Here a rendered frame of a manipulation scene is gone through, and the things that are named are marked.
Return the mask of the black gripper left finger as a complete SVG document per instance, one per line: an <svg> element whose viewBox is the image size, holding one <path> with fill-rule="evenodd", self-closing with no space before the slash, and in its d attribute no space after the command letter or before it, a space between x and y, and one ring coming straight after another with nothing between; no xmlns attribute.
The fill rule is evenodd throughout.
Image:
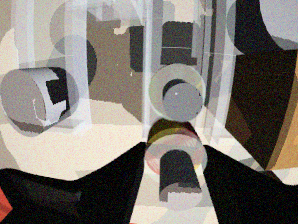
<svg viewBox="0 0 298 224"><path fill-rule="evenodd" d="M78 180L0 169L0 189L12 208L55 224L129 224L145 171L146 141Z"/></svg>

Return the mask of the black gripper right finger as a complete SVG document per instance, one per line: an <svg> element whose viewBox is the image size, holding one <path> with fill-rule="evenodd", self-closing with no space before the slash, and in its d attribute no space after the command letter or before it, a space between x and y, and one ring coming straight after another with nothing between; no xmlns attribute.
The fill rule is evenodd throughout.
<svg viewBox="0 0 298 224"><path fill-rule="evenodd" d="M204 179L218 224L298 224L298 184L282 184L202 145L208 157Z"/></svg>

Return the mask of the brown cube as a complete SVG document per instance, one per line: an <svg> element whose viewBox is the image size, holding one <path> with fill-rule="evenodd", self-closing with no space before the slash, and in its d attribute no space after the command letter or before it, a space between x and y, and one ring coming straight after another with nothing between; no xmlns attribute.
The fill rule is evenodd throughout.
<svg viewBox="0 0 298 224"><path fill-rule="evenodd" d="M273 180L275 179L275 180L281 181L278 179L277 175L274 175L273 171L267 171L267 172L262 172L262 173L263 173L263 175L269 176L270 179L273 179ZM281 181L281 183L282 183L282 181Z"/></svg>

